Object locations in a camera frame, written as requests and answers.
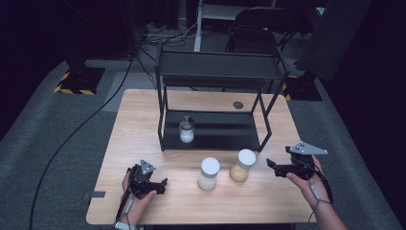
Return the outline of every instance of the hand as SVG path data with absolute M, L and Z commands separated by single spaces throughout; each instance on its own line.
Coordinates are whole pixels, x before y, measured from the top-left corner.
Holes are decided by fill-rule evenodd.
M 320 172 L 323 173 L 319 160 L 314 155 L 312 155 L 312 158 L 314 164 L 318 167 Z M 316 196 L 311 191 L 310 183 L 316 188 L 317 192 L 320 195 L 321 200 L 330 202 L 327 195 L 326 187 L 323 185 L 322 179 L 316 173 L 314 173 L 313 176 L 309 179 L 310 183 L 309 181 L 301 179 L 299 176 L 297 176 L 292 172 L 287 173 L 286 177 L 289 178 L 290 181 L 292 181 L 296 186 L 298 186 L 301 189 L 302 195 L 310 205 L 311 209 L 314 210 L 317 207 L 317 205 L 319 204 L 319 200 L 317 200 Z
M 127 172 L 124 179 L 123 179 L 123 192 L 125 193 L 128 188 L 128 179 L 129 179 L 130 172 Z M 130 225 L 137 225 L 138 221 L 140 220 L 141 216 L 144 213 L 144 210 L 148 206 L 148 204 L 153 200 L 155 195 L 157 194 L 156 191 L 151 191 L 149 194 L 145 195 L 142 199 L 138 199 L 133 194 L 130 194 L 128 197 L 125 207 L 122 211 L 122 217 L 120 218 L 120 222 L 129 223 Z M 129 209 L 126 216 L 124 215 L 125 209 L 127 209 L 128 202 L 132 199 L 133 203 L 131 208 Z

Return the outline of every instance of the jar with white lid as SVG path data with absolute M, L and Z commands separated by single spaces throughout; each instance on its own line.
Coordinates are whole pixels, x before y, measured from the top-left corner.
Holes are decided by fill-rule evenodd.
M 201 164 L 201 174 L 197 183 L 202 190 L 212 190 L 217 182 L 217 174 L 220 170 L 220 163 L 213 157 L 205 158 Z
M 230 169 L 230 176 L 238 182 L 248 178 L 250 168 L 257 161 L 256 155 L 249 149 L 242 149 L 238 153 L 237 163 Z

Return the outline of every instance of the wooden table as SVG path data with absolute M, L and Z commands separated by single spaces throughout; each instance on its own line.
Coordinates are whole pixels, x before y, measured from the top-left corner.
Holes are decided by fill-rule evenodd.
M 256 94 L 169 90 L 170 106 L 179 109 L 216 109 L 230 111 L 233 102 L 252 104 Z M 269 103 L 272 95 L 262 95 Z M 266 133 L 258 114 L 259 138 Z M 157 91 L 131 89 L 124 92 L 116 123 L 111 133 L 95 191 L 104 198 L 93 197 L 87 213 L 91 224 L 111 224 L 123 194 L 126 169 L 140 164 L 140 159 L 156 166 L 150 181 L 168 178 L 167 190 L 147 207 L 140 224 L 195 223 L 283 223 L 307 222 L 311 209 L 300 190 L 287 178 L 276 177 L 267 167 L 266 158 L 278 164 L 290 164 L 285 146 L 300 138 L 284 97 L 279 96 L 268 117 L 273 134 L 251 168 L 245 182 L 235 182 L 229 175 L 237 161 L 234 150 L 161 151 L 157 127 L 159 106 Z M 206 157 L 220 163 L 214 190 L 203 191 L 197 185 L 200 164 Z

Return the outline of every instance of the jar with yellow contents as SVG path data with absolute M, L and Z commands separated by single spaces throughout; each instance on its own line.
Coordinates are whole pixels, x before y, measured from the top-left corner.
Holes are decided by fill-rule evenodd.
M 257 161 L 256 155 L 249 149 L 242 149 L 238 153 L 237 163 L 230 169 L 230 176 L 238 182 L 248 178 L 250 168 Z

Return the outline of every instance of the black metal shelf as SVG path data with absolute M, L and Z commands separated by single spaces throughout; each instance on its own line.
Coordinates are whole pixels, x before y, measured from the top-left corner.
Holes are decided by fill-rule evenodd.
M 268 56 L 164 51 L 161 42 L 155 62 L 161 113 L 158 126 L 161 150 L 262 151 L 272 135 L 267 117 L 287 76 L 288 71 L 281 53 L 278 56 Z M 280 83 L 270 104 L 265 107 L 261 92 L 266 82 L 273 80 L 279 80 Z M 185 111 L 168 108 L 167 86 L 256 89 L 258 94 L 249 112 Z M 262 142 L 254 120 L 258 103 L 267 129 Z M 185 115 L 192 116 L 195 122 L 194 139 L 187 144 L 179 137 L 179 122 Z
M 192 116 L 194 139 L 183 143 L 179 138 L 179 121 Z M 164 146 L 167 150 L 258 150 L 254 116 L 250 112 L 201 112 L 169 110 L 166 113 Z

